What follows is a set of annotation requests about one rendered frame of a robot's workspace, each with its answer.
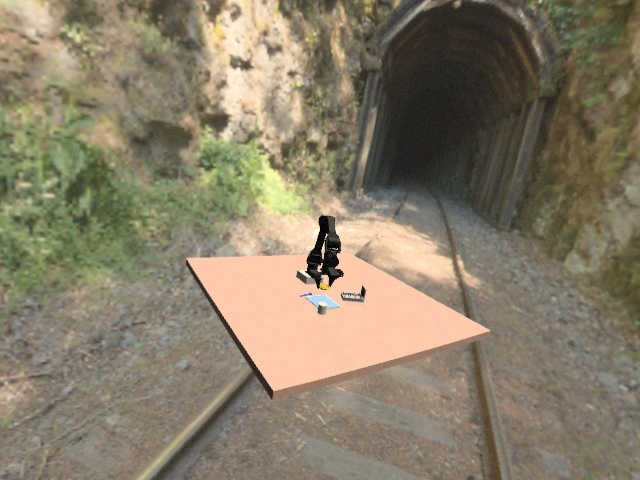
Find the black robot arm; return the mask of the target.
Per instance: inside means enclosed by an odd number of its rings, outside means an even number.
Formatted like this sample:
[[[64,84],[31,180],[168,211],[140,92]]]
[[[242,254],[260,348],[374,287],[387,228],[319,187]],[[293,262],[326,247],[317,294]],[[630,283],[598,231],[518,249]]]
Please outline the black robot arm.
[[[320,230],[317,241],[314,249],[310,251],[310,254],[307,257],[306,263],[308,266],[307,271],[304,272],[308,274],[309,270],[318,271],[318,266],[321,266],[321,261],[324,260],[328,263],[324,270],[324,274],[327,274],[330,280],[336,280],[338,277],[341,277],[342,270],[335,269],[335,267],[339,265],[337,253],[340,254],[341,251],[341,241],[339,236],[336,234],[335,217],[324,215],[320,216],[319,227]],[[324,258],[322,257],[321,252],[323,244],[325,245]]]

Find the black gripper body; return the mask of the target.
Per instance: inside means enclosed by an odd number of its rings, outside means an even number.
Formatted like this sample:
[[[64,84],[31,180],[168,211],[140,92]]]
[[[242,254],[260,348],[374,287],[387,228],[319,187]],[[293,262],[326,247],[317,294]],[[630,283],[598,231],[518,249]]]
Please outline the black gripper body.
[[[328,265],[328,263],[326,261],[324,261],[324,260],[321,261],[321,263],[323,263],[322,264],[322,268],[320,268],[321,272],[318,272],[317,270],[309,270],[308,275],[310,277],[312,277],[313,279],[319,279],[319,278],[321,278],[321,275],[327,275],[327,274],[324,274],[324,270],[325,270],[326,266]],[[342,271],[341,277],[343,277],[343,276],[344,276],[344,272]]]

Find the grey dish rack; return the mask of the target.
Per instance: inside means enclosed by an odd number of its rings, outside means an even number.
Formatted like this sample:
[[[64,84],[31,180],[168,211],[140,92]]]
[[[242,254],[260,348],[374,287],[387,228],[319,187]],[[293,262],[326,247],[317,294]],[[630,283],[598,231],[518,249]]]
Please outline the grey dish rack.
[[[350,293],[350,291],[349,291],[349,293],[346,293],[344,291],[344,292],[341,292],[340,296],[341,296],[343,301],[364,303],[365,296],[366,296],[366,291],[367,291],[367,289],[365,288],[364,285],[362,285],[361,294],[360,294],[360,292],[359,292],[359,294],[357,294],[357,293],[355,293],[355,291],[354,291],[354,293]]]

